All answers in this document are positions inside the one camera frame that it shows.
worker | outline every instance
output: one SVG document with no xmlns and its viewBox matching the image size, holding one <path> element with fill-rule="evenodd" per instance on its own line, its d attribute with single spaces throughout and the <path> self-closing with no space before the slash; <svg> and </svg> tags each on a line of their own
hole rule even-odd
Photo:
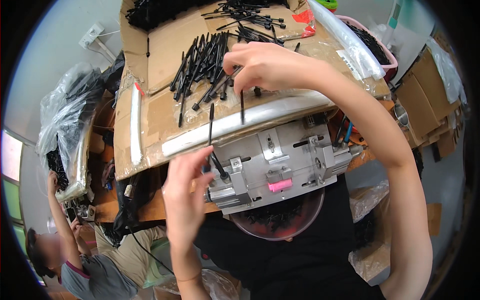
<svg viewBox="0 0 480 300">
<path fill-rule="evenodd" d="M 50 171 L 47 181 L 48 204 L 58 234 L 37 234 L 32 228 L 26 237 L 27 255 L 39 276 L 53 278 L 75 297 L 82 300 L 127 300 L 133 298 L 145 283 L 152 241 L 165 237 L 154 227 L 129 234 L 117 249 L 95 225 L 98 252 L 91 254 L 80 237 L 81 225 L 76 218 L 70 225 L 55 197 L 59 189 L 57 174 Z"/>
<path fill-rule="evenodd" d="M 323 207 L 310 228 L 291 242 L 266 241 L 225 220 L 204 215 L 204 189 L 213 179 L 200 173 L 209 146 L 171 160 L 163 187 L 173 272 L 183 300 L 210 299 L 193 245 L 251 292 L 251 299 L 420 299 L 432 269 L 427 208 L 412 151 L 393 118 L 366 91 L 331 65 L 273 43 L 235 44 L 223 69 L 235 77 L 239 94 L 266 90 L 316 90 L 355 124 L 385 167 L 390 184 L 392 242 L 390 275 L 369 286 L 348 262 L 353 221 L 345 181 L 325 188 Z M 191 181 L 196 191 L 190 193 Z"/>
</svg>

white label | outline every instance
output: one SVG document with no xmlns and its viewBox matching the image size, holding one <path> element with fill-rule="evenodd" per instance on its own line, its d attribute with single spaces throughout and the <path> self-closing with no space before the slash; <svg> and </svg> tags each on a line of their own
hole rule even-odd
<svg viewBox="0 0 480 300">
<path fill-rule="evenodd" d="M 348 57 L 347 53 L 345 50 L 337 50 L 336 51 L 340 58 L 345 62 L 347 67 L 350 69 L 350 71 L 353 74 L 353 77 L 355 77 L 356 80 L 361 80 L 362 77 L 360 76 L 360 73 L 357 71 L 357 69 L 354 67 L 354 64 L 350 60 L 350 57 Z"/>
</svg>

wooden table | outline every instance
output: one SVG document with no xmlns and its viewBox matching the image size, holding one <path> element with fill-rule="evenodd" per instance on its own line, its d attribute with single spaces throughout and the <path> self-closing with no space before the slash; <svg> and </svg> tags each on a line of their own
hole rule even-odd
<svg viewBox="0 0 480 300">
<path fill-rule="evenodd" d="M 385 109 L 390 110 L 393 108 L 393 101 L 383 101 L 379 100 L 379 102 L 385 107 Z M 329 131 L 332 139 L 334 139 L 334 135 L 336 134 L 338 127 L 335 127 L 329 123 Z M 354 133 L 352 132 L 350 140 L 354 143 L 357 144 L 363 144 L 366 145 L 365 141 L 360 142 L 359 138 L 361 135 L 359 133 Z M 105 145 L 105 151 L 100 155 L 100 158 L 97 157 L 97 159 L 101 159 L 103 162 L 108 162 L 111 160 L 113 157 L 113 147 Z M 360 156 L 356 157 L 353 159 L 350 164 L 348 165 L 348 171 L 351 171 L 355 168 L 358 168 L 359 166 L 365 164 L 368 161 L 374 160 L 375 156 L 373 153 L 370 151 L 369 148 L 365 149 Z M 89 165 L 89 170 L 92 173 L 92 189 L 95 192 L 95 199 L 94 199 L 94 204 L 96 207 L 96 221 L 97 222 L 113 222 L 115 216 L 117 215 L 119 211 L 118 207 L 118 202 L 117 202 L 117 194 L 115 187 L 113 187 L 113 190 L 111 191 L 106 191 L 103 189 L 98 182 L 99 181 L 99 176 L 101 176 L 101 171 L 98 169 L 98 167 L 101 166 L 103 167 L 103 164 L 100 163 L 95 163 Z M 220 210 L 215 203 L 206 203 L 205 204 L 205 212 L 210 213 L 214 211 Z M 165 219 L 165 207 L 163 205 L 163 196 L 162 196 L 162 191 L 158 190 L 152 201 L 142 207 L 139 211 L 139 219 L 140 221 L 151 221 L 151 220 L 163 220 Z"/>
</svg>

hand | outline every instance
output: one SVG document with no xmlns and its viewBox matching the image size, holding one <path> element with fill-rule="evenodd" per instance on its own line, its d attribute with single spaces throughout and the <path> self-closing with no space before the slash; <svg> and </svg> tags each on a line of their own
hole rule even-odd
<svg viewBox="0 0 480 300">
<path fill-rule="evenodd" d="M 328 63 L 316 60 L 273 43 L 235 44 L 224 57 L 223 69 L 230 75 L 234 66 L 243 66 L 235 77 L 234 90 L 260 86 L 269 91 L 291 88 L 314 89 L 318 72 L 334 70 Z"/>
<path fill-rule="evenodd" d="M 202 175 L 201 167 L 213 151 L 209 146 L 199 151 L 180 155 L 170 161 L 168 176 L 163 186 L 163 201 L 167 216 L 167 236 L 172 247 L 187 251 L 192 246 L 198 228 L 205 218 L 204 192 L 214 175 Z M 192 180 L 196 188 L 190 193 Z"/>
<path fill-rule="evenodd" d="M 60 186 L 57 185 L 57 173 L 50 170 L 47 177 L 47 192 L 51 195 L 55 195 L 55 192 L 58 191 L 59 188 Z"/>
<path fill-rule="evenodd" d="M 75 240 L 78 240 L 78 237 L 80 236 L 80 230 L 82 229 L 82 225 L 80 225 L 78 218 L 75 218 L 75 220 L 73 220 L 73 222 L 70 224 L 70 229 L 73 232 Z"/>
</svg>

gray shirt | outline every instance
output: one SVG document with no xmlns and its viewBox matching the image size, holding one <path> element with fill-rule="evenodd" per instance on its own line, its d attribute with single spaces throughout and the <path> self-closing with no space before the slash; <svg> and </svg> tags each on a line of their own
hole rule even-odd
<svg viewBox="0 0 480 300">
<path fill-rule="evenodd" d="M 82 300 L 122 300 L 131 299 L 137 292 L 137 286 L 127 276 L 120 273 L 113 261 L 98 254 L 80 255 L 83 270 L 70 262 L 61 266 L 60 284 L 75 297 Z"/>
</svg>

